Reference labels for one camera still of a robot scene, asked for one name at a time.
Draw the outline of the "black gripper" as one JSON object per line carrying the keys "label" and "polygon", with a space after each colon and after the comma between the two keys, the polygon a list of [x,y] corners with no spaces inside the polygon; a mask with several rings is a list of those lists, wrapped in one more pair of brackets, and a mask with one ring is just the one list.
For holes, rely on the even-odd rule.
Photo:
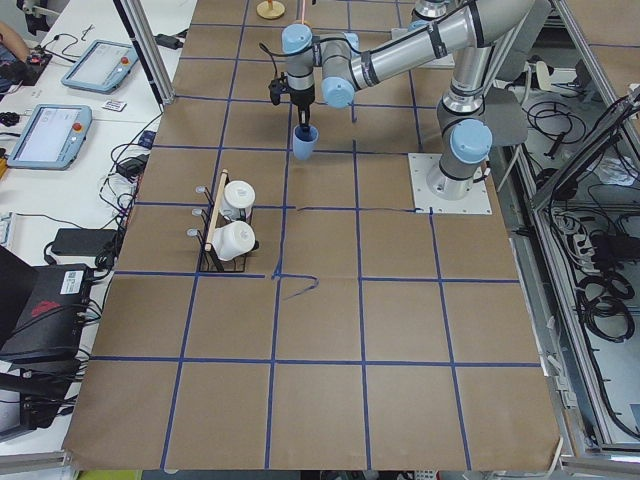
{"label": "black gripper", "polygon": [[304,90],[290,88],[290,98],[298,109],[298,122],[303,123],[298,126],[299,134],[310,131],[310,107],[315,102],[315,88],[309,87]]}

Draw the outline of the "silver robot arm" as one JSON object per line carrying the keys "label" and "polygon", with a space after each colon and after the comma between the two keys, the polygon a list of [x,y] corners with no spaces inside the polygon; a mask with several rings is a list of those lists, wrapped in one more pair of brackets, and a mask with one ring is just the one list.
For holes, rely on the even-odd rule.
{"label": "silver robot arm", "polygon": [[314,151],[318,131],[310,107],[320,89],[326,104],[341,109],[357,92],[422,66],[453,56],[454,72],[438,104],[444,151],[428,170],[428,188],[446,200],[460,200],[478,182],[475,173],[496,143],[486,124],[486,96],[495,79],[517,77],[507,60],[522,62],[551,9],[547,1],[418,1],[406,33],[360,51],[353,33],[316,35],[304,23],[281,33],[284,72],[269,85],[273,104],[289,96],[298,111],[292,147],[299,160]]}

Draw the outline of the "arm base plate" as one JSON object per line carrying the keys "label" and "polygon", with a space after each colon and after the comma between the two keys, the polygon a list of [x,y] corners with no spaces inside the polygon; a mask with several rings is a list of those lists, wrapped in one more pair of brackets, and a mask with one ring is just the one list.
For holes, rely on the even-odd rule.
{"label": "arm base plate", "polygon": [[414,209],[424,214],[491,215],[481,166],[469,179],[452,180],[440,170],[440,158],[440,154],[408,154]]}

